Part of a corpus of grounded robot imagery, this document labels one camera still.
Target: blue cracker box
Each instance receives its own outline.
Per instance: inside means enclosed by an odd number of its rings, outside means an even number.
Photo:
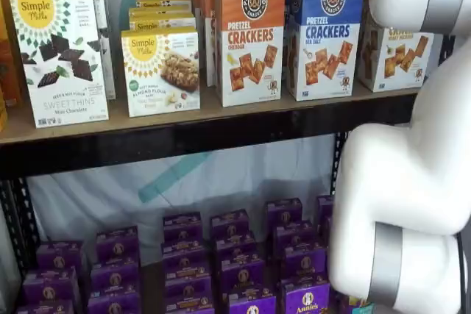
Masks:
[[[75,312],[83,313],[75,268],[28,271],[23,281],[23,292],[28,304],[57,299],[72,301]]]
[[[352,296],[341,296],[339,314],[373,314],[374,305]]]
[[[88,314],[141,313],[141,296],[137,284],[113,286],[92,292]]]
[[[211,237],[231,237],[249,231],[249,216],[245,209],[211,217]]]
[[[139,257],[138,228],[131,226],[96,235],[98,261],[137,254]]]
[[[281,291],[281,314],[324,314],[329,306],[330,285],[323,274],[296,279]]]
[[[16,314],[74,314],[74,306],[71,301],[50,301],[19,307]]]
[[[258,251],[223,258],[219,273],[222,298],[225,299],[225,294],[236,288],[263,283],[264,269],[265,261]]]
[[[163,239],[165,242],[188,238],[202,238],[201,215],[198,212],[163,218]]]
[[[327,249],[317,241],[286,247],[281,260],[281,278],[323,273],[326,259]]]
[[[351,96],[363,0],[290,0],[288,89],[297,101]]]
[[[183,314],[214,314],[213,294],[198,293],[192,297],[176,296],[165,299],[165,313]]]
[[[162,243],[160,247],[164,269],[179,265],[189,266],[203,261],[207,255],[206,248],[200,239],[173,240]]]
[[[139,259],[117,257],[103,263],[93,265],[91,270],[92,290],[139,282]]]
[[[216,239],[216,257],[218,260],[229,255],[236,256],[255,250],[257,250],[257,243],[252,231],[242,235]]]
[[[208,261],[168,268],[165,272],[166,297],[211,292],[211,271]]]
[[[314,226],[310,221],[278,225],[273,232],[273,255],[279,258],[285,247],[314,240],[314,236]]]
[[[275,314],[277,306],[273,291],[263,285],[239,288],[229,295],[228,314]]]

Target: shelf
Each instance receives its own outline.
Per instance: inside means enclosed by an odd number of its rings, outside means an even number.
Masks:
[[[202,151],[343,132],[369,123],[409,121],[417,89],[279,101],[222,108],[201,89],[201,110],[129,118],[126,99],[109,103],[108,121],[36,129],[31,107],[9,110],[0,133],[0,179],[131,163]]]

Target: purple box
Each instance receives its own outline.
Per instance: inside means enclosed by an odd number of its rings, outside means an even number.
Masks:
[[[16,314],[74,314],[74,306],[71,301],[50,301],[19,307]]]
[[[310,221],[278,225],[273,231],[273,255],[281,257],[285,247],[314,240],[315,234],[314,226]]]
[[[163,218],[163,239],[165,242],[187,238],[202,238],[201,215],[183,213]]]
[[[98,261],[137,254],[139,258],[139,237],[136,226],[101,232],[96,235]]]
[[[372,314],[373,304],[352,296],[341,296],[339,314]]]
[[[113,286],[92,292],[88,314],[121,314],[141,312],[141,296],[137,285]]]
[[[23,291],[28,304],[57,299],[72,301],[75,312],[83,313],[75,268],[28,271],[23,281]]]
[[[325,272],[326,253],[326,248],[316,241],[286,247],[281,261],[281,278]]]
[[[186,267],[206,259],[206,248],[199,239],[173,240],[162,243],[162,263],[165,269],[175,266]]]
[[[240,209],[231,213],[211,218],[211,237],[221,238],[241,235],[249,231],[249,216],[247,211]]]
[[[257,250],[257,243],[252,231],[242,235],[233,235],[232,237],[219,238],[216,240],[216,253],[218,259],[230,255],[236,256]]]
[[[239,288],[229,295],[229,314],[275,314],[277,299],[262,285]]]
[[[165,274],[165,295],[167,297],[187,296],[211,292],[211,271],[208,261],[190,266],[169,268]]]
[[[332,217],[326,217],[324,218],[324,221],[322,222],[321,225],[321,235],[322,235],[322,242],[326,244],[327,246],[329,245],[330,241],[330,225],[332,223]]]
[[[266,203],[266,231],[270,234],[278,224],[301,221],[302,204],[298,198]]]
[[[196,294],[193,297],[177,296],[165,300],[165,313],[214,314],[213,294],[211,292]]]
[[[319,196],[316,199],[316,209],[314,210],[314,226],[319,236],[322,236],[322,222],[324,222],[325,218],[332,217],[332,212],[333,197]]]
[[[139,282],[139,260],[133,257],[116,257],[93,265],[91,270],[92,290],[110,286]]]
[[[323,274],[298,279],[284,285],[281,294],[281,313],[326,313],[330,285]]]
[[[257,251],[226,257],[221,261],[220,266],[219,284],[222,293],[263,283],[265,261]]]
[[[40,269],[75,267],[77,276],[88,273],[88,263],[83,251],[83,242],[43,242],[36,250]]]

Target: snack box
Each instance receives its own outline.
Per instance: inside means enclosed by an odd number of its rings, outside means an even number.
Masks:
[[[323,273],[326,259],[327,249],[317,241],[288,246],[281,260],[281,278]]]
[[[29,304],[55,300],[72,301],[74,311],[83,313],[74,268],[28,271],[23,281],[23,292]]]
[[[139,259],[139,237],[137,226],[100,232],[96,235],[96,255],[98,261],[107,261],[115,257],[133,256]]]
[[[196,27],[195,18],[192,13],[140,14],[130,17],[130,29],[138,31],[184,26]]]
[[[207,251],[200,238],[173,240],[161,244],[164,268],[186,267],[206,259]]]
[[[216,239],[216,253],[218,259],[228,255],[236,256],[248,251],[257,250],[257,243],[252,231],[241,235]]]
[[[188,13],[191,11],[188,5],[169,5],[159,7],[131,7],[129,16],[148,15],[148,14],[167,14],[167,13]]]
[[[369,16],[358,78],[373,92],[420,88],[432,42],[431,33],[384,29]]]
[[[162,223],[165,242],[186,238],[202,238],[202,223],[199,213],[165,216]]]
[[[352,296],[341,296],[339,314],[373,314],[373,303]]]
[[[288,89],[297,101],[351,96],[363,0],[290,0]]]
[[[211,292],[211,271],[207,260],[190,265],[179,264],[166,269],[166,297],[192,297],[201,292]]]
[[[93,265],[91,269],[92,290],[130,283],[139,283],[139,259],[136,254],[109,259]]]
[[[165,298],[165,313],[183,314],[214,314],[213,294],[195,293],[192,297],[176,296]]]
[[[113,286],[92,292],[88,314],[141,314],[141,295],[137,284]]]
[[[316,198],[315,210],[314,210],[314,226],[316,232],[321,235],[321,226],[327,217],[331,217],[333,212],[333,197],[319,196]]]
[[[0,0],[0,84],[7,107],[23,104],[26,89],[10,0]]]
[[[88,262],[82,241],[42,242],[36,249],[36,260],[40,269],[73,266],[78,277],[88,275]]]
[[[49,301],[19,307],[16,314],[74,314],[74,306],[71,301]]]
[[[330,228],[332,224],[332,217],[326,217],[321,225],[321,239],[327,246],[330,242]]]
[[[10,1],[36,127],[107,120],[93,0]]]
[[[280,224],[273,231],[273,255],[280,257],[285,247],[313,240],[315,234],[314,226],[310,221]]]
[[[229,295],[229,314],[275,314],[277,306],[273,291],[263,285],[239,288]]]
[[[171,5],[186,5],[191,9],[191,0],[136,0],[138,7],[169,7]]]
[[[3,93],[0,89],[0,132],[6,127],[8,120],[7,107],[3,100]]]
[[[323,274],[296,279],[283,286],[281,313],[327,313],[330,285]]]
[[[107,99],[115,99],[115,82],[113,74],[112,49],[108,33],[108,18],[105,0],[94,0],[96,25],[98,26],[99,43],[87,43],[96,53],[101,51],[103,76]]]
[[[249,216],[245,209],[211,217],[211,237],[230,237],[249,231]]]
[[[223,294],[235,288],[263,283],[265,261],[258,251],[248,251],[236,256],[222,258],[220,262],[219,284]]]
[[[214,0],[195,0],[196,25],[199,33],[200,66],[206,67],[208,87],[216,84],[216,52]]]
[[[302,203],[298,198],[268,201],[265,204],[266,231],[271,234],[279,224],[301,221]]]
[[[135,26],[159,27],[159,21],[139,18]],[[123,31],[121,43],[130,117],[199,109],[198,34],[194,26]]]
[[[223,107],[280,99],[285,0],[215,0]]]

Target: cracker box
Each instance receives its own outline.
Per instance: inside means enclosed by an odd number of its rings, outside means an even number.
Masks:
[[[188,13],[191,9],[188,5],[169,5],[167,7],[131,7],[129,16],[167,13]]]
[[[42,242],[36,249],[36,260],[41,269],[75,267],[78,277],[88,274],[88,263],[83,242]]]
[[[26,85],[10,0],[1,0],[0,13],[1,90],[8,107],[21,106]]]
[[[419,88],[432,48],[433,34],[366,23],[358,78],[373,92]]]
[[[266,231],[271,234],[278,224],[301,221],[302,204],[298,198],[268,201],[266,210]]]
[[[138,228],[131,226],[96,235],[96,255],[98,261],[115,257],[139,256]]]
[[[249,216],[245,209],[211,217],[211,237],[231,237],[249,231]]]
[[[229,314],[275,314],[276,296],[263,285],[234,290],[229,295]]]
[[[199,32],[202,40],[202,49],[199,53],[201,58],[205,58],[206,65],[206,82],[209,86],[216,84],[216,39],[215,39],[215,16],[214,16],[214,0],[201,1],[201,20],[204,29]]]
[[[339,314],[373,314],[374,305],[364,299],[341,296]]]
[[[72,301],[75,312],[83,313],[74,268],[28,271],[23,281],[23,292],[29,304],[57,299]]]
[[[164,268],[187,267],[206,259],[207,251],[199,238],[173,240],[160,245]]]
[[[165,242],[186,238],[202,238],[201,215],[198,212],[165,216],[162,223]]]
[[[363,0],[290,0],[288,89],[297,101],[351,96]]]
[[[215,0],[223,107],[280,99],[285,0]]]
[[[282,289],[281,313],[327,313],[329,290],[327,277],[322,274],[290,282]]]
[[[137,285],[113,286],[91,293],[89,314],[141,313],[141,296]]]
[[[236,256],[224,257],[221,260],[219,274],[222,293],[229,293],[235,288],[263,283],[264,268],[265,261],[258,251],[248,251]]]
[[[325,272],[326,258],[325,246],[316,241],[288,246],[281,260],[281,278],[288,279]]]
[[[193,28],[196,28],[196,22],[193,14],[166,13],[144,15],[140,14],[130,16],[130,29],[135,29],[138,31],[151,31],[153,29],[185,26],[192,26]]]
[[[93,0],[11,0],[37,128],[108,119]]]
[[[285,247],[314,240],[315,234],[314,226],[310,221],[278,225],[273,232],[273,255],[280,257]]]
[[[137,255],[116,257],[93,265],[91,269],[92,290],[139,282],[139,259]]]
[[[7,107],[5,106],[5,101],[3,100],[3,93],[0,89],[0,132],[6,127],[8,120]]]
[[[211,292],[195,293],[192,297],[176,296],[165,299],[165,313],[214,314],[213,294]]]
[[[325,218],[332,216],[333,212],[333,197],[319,196],[316,198],[316,206],[314,210],[314,226],[318,235],[321,235],[321,226]]]
[[[228,255],[236,256],[248,251],[254,251],[256,248],[257,243],[252,231],[241,235],[216,239],[216,253],[219,259]]]
[[[137,28],[158,25],[135,24]],[[130,117],[199,109],[194,27],[124,31],[121,42]]]
[[[211,292],[211,273],[208,261],[179,264],[165,272],[165,296],[187,296]]]
[[[102,53],[103,76],[105,78],[105,90],[107,99],[115,99],[115,82],[113,74],[112,50],[108,32],[108,19],[105,0],[94,0],[96,25],[99,32],[99,45],[88,44],[95,52]]]
[[[185,5],[191,9],[191,0],[136,0],[138,7],[169,7],[171,5]]]
[[[16,314],[74,314],[74,306],[71,301],[51,301],[19,307]]]

